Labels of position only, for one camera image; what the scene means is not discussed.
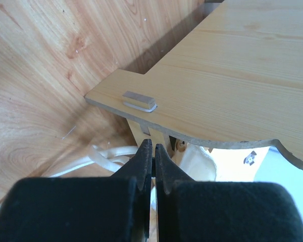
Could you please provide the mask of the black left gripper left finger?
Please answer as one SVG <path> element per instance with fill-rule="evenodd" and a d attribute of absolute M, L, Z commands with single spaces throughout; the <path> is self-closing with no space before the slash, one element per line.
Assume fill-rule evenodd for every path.
<path fill-rule="evenodd" d="M 153 146 L 109 177 L 24 178 L 0 208 L 0 241 L 146 241 Z"/>

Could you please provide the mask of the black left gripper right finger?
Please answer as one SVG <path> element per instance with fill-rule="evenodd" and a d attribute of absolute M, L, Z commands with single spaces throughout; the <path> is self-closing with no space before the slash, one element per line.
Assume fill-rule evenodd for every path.
<path fill-rule="evenodd" d="M 195 181 L 156 145 L 159 241 L 303 241 L 303 221 L 281 185 Z"/>

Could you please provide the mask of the cream animal print mattress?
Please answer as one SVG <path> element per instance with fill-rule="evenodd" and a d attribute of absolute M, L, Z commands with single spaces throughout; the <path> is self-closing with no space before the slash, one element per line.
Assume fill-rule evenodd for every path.
<path fill-rule="evenodd" d="M 93 145 L 87 156 L 70 162 L 52 176 L 59 177 L 92 164 L 116 172 L 137 150 L 136 146 L 104 150 Z M 188 143 L 176 149 L 172 161 L 196 181 L 252 182 L 268 151 L 269 147 L 208 151 L 205 147 Z"/>

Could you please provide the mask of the wooden pet bed frame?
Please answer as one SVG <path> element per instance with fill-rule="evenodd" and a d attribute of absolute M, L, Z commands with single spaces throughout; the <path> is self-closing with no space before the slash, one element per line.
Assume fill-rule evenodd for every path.
<path fill-rule="evenodd" d="M 146 74 L 88 103 L 209 148 L 274 146 L 303 170 L 303 1 L 224 1 Z"/>

